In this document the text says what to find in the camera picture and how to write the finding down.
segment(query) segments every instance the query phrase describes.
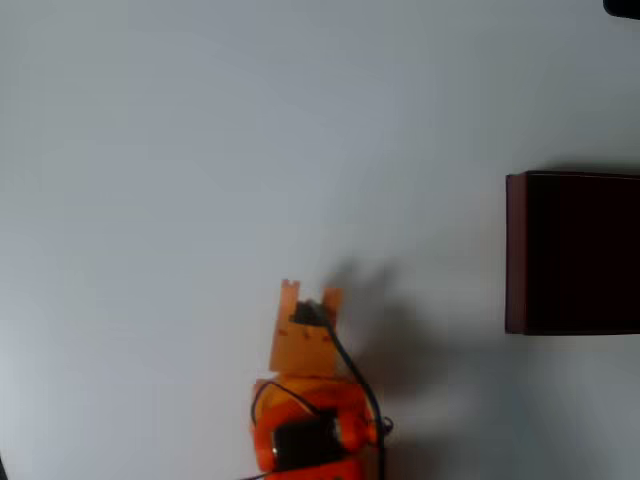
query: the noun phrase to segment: dark red box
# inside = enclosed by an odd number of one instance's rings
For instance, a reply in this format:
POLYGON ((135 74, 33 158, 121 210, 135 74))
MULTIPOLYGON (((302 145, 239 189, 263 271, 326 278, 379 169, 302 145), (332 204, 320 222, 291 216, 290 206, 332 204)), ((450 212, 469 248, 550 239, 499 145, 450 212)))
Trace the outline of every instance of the dark red box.
POLYGON ((507 177, 505 327, 640 333, 640 175, 507 177))

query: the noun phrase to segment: gray background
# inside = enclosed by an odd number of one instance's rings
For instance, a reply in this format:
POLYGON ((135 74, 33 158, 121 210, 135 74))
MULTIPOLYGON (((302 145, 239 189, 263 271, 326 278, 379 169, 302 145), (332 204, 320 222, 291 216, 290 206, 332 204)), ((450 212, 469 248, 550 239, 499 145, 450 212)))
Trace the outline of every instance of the gray background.
POLYGON ((633 164, 597 0, 4 1, 11 480, 236 479, 280 280, 343 285, 391 479, 637 479, 639 340, 506 338, 504 176, 633 164))

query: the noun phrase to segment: black wire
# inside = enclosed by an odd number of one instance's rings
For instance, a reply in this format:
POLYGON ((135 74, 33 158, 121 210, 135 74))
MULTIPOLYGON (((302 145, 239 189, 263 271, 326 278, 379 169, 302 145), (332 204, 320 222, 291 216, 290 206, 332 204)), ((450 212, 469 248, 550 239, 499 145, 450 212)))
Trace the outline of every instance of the black wire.
POLYGON ((278 382, 274 382, 273 380, 267 380, 262 385, 260 385, 260 388, 258 388, 258 391, 253 396, 253 403, 251 403, 251 421, 253 422, 254 425, 256 424, 256 406, 258 405, 258 400, 260 399, 260 397, 262 396, 264 391, 267 389, 267 387, 269 387, 270 385, 273 385, 274 387, 277 387, 280 390, 282 390, 283 392, 291 395, 298 402, 302 403, 305 407, 307 407, 309 410, 311 410, 311 412, 314 415, 319 415, 320 414, 320 410, 318 410, 317 407, 315 407, 311 403, 309 403, 309 401, 306 398, 304 398, 304 397, 298 395, 296 392, 293 392, 293 391, 289 390, 288 388, 280 385, 278 382))
POLYGON ((360 384, 360 386, 364 390, 365 395, 367 396, 367 399, 369 400, 369 404, 371 405, 371 409, 373 410, 373 417, 376 426, 376 446, 378 447, 378 480, 384 480, 387 464, 387 451, 384 445, 384 437, 387 427, 385 427, 382 418, 382 412, 380 411, 380 404, 378 404, 378 399, 376 398, 375 393, 373 393, 373 389, 364 378, 364 375, 362 375, 362 373, 358 369, 358 366, 342 346, 342 343, 338 339, 338 335, 336 335, 336 332, 333 329, 333 325, 331 325, 329 315, 326 314, 324 307, 314 302, 309 302, 309 304, 314 307, 318 317, 323 321, 324 327, 327 329, 331 341, 335 345, 336 350, 338 350, 340 357, 342 357, 342 361, 347 365, 349 370, 351 370, 351 373, 355 377, 356 381, 360 384))
POLYGON ((266 478, 272 473, 273 472, 261 473, 260 475, 256 475, 255 477, 246 477, 246 478, 241 478, 240 480, 258 480, 259 478, 266 478))

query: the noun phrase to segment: orange plastic part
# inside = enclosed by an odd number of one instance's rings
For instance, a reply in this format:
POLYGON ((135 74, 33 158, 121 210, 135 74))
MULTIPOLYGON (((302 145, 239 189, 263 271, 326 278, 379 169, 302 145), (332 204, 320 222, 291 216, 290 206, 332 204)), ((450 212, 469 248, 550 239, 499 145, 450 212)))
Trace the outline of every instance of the orange plastic part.
MULTIPOLYGON (((293 390, 291 384, 287 384, 287 388, 293 390)), ((316 389, 307 392, 296 391, 296 393, 320 410, 338 411, 341 443, 347 450, 355 452, 368 441, 374 440, 369 438, 371 429, 368 425, 371 423, 371 413, 365 394, 359 385, 317 379, 316 389)), ((263 472, 273 471, 276 468, 276 457, 272 445, 274 430, 280 425, 303 419, 310 414, 294 400, 283 401, 267 409, 259 405, 256 412, 259 416, 257 425, 253 429, 253 441, 258 467, 263 472)))
MULTIPOLYGON (((289 375, 333 377, 336 370, 336 349, 326 329, 290 321, 299 292, 300 282, 283 280, 269 369, 289 375)), ((341 303, 340 289, 328 288, 324 291, 322 304, 329 312, 329 319, 334 327, 341 303)))
POLYGON ((355 458, 349 458, 319 467, 274 473, 268 478, 271 480, 363 480, 364 476, 360 462, 355 458))

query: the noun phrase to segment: black object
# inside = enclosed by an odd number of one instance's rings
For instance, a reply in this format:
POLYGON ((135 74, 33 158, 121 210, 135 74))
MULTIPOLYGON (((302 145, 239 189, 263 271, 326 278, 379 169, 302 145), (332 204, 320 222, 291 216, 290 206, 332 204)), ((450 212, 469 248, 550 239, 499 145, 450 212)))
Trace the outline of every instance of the black object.
POLYGON ((327 317, 327 312, 323 308, 316 309, 309 302, 298 302, 291 321, 300 325, 323 327, 327 317))
POLYGON ((347 452, 339 440, 335 411, 323 411, 287 423, 273 433, 276 470, 288 471, 342 460, 347 452))
POLYGON ((0 480, 8 480, 7 472, 4 471, 4 465, 2 465, 2 458, 0 458, 0 480))
POLYGON ((640 20, 639 0, 604 0, 604 9, 614 17, 640 20))
POLYGON ((506 331, 640 333, 640 176, 507 177, 506 331))

